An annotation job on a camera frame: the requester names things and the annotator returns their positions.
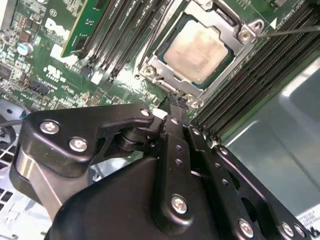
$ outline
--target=motherboard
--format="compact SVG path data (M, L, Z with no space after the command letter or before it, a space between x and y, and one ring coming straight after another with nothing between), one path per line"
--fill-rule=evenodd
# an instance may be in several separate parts
M220 139L305 61L319 34L307 0L5 0L0 92L27 112L136 103L167 92Z

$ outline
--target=screw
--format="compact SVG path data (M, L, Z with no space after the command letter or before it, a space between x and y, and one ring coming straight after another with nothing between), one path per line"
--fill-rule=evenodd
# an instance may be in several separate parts
M220 151L221 151L224 155L228 155L227 150L225 150L223 147L220 147Z
M142 115L146 116L146 117L149 117L150 116L150 113L148 112L148 110L146 109L141 109L141 113Z
M171 199L171 204L173 209L178 213L178 214L185 214L188 210L186 201L183 200L179 196L173 196Z
M40 129L45 134L56 134L59 132L60 127L53 121L44 121L43 123L41 123Z
M155 71L155 69L154 69L152 66L147 66L147 67L144 69L144 74L145 74L147 77L152 77L153 75L156 74L156 71Z
M251 34L250 32L248 32L247 30L242 30L240 33L239 33L239 40L246 44L247 42L249 42L251 38Z
M254 237L254 230L246 220L240 219L239 227L242 230L243 234L246 235L248 238Z
M196 135L200 135L200 134L201 134L201 133L199 132L199 130L196 129L196 128L193 129L193 132L194 132L194 134L196 134Z
M285 231L285 233L288 234L290 237L293 237L295 235L294 231L292 231L291 227L288 224L286 224L285 222L282 223L282 228Z
M84 152L88 148L88 144L86 143L86 141L80 137L72 138L69 141L69 146L73 151L79 153Z
M306 237L305 232L302 230L302 228L301 228L299 225L295 224L295 225L294 225L294 228L295 228L295 230L296 230L303 238Z
M179 121L174 117L171 118L171 122L173 122L176 125L179 125Z

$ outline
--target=cable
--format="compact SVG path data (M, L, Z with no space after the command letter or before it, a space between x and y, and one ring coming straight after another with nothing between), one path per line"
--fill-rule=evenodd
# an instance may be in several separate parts
M276 37L276 36L282 36L282 35L288 35L288 34L299 34L299 33L310 33L310 32L320 32L320 25L308 26L304 28L292 29L292 30L286 30L286 31L265 33L265 34L256 36L256 38L262 39L262 38Z
M24 122L23 119L6 121L4 123L0 123L0 129L1 128L11 127L11 126L14 126L14 125L21 125L23 122Z

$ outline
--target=metal socket frame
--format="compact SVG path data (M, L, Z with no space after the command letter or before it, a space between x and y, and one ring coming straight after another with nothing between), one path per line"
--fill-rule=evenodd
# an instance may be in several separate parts
M220 74L219 77L206 89L199 89L191 84L187 79L177 79L174 74L174 70L164 62L160 61L155 55L157 49L161 47L164 41L169 37L170 33L174 29L175 25L178 23L182 17L181 13L171 29L162 39L157 49L153 52L152 56L143 64L139 74L144 76L146 79L152 81L154 84L161 86L163 89L170 92L177 92L187 95L192 95L194 97L188 98L188 105L194 109L199 108L203 105L204 101L221 85L221 83L228 77L228 75L241 63L241 61L251 52L255 45L254 37L262 32L264 29L264 22L261 19L257 19L249 24L243 23L240 32L236 32L237 26L232 27L227 21L225 21L217 12L210 11L207 12L202 6L191 0L189 4L184 9L184 13L193 16L206 28L215 27L220 31L220 40L226 44L235 55L233 61L229 66ZM238 35L245 31L251 36L247 43L242 43L238 40ZM146 74L144 69L153 68L154 75Z

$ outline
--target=capacitor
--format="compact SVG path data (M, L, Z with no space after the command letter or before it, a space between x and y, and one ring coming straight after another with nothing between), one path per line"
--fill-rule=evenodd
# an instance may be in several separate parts
M27 56L33 53L34 47L28 42L19 43L17 51L20 55Z

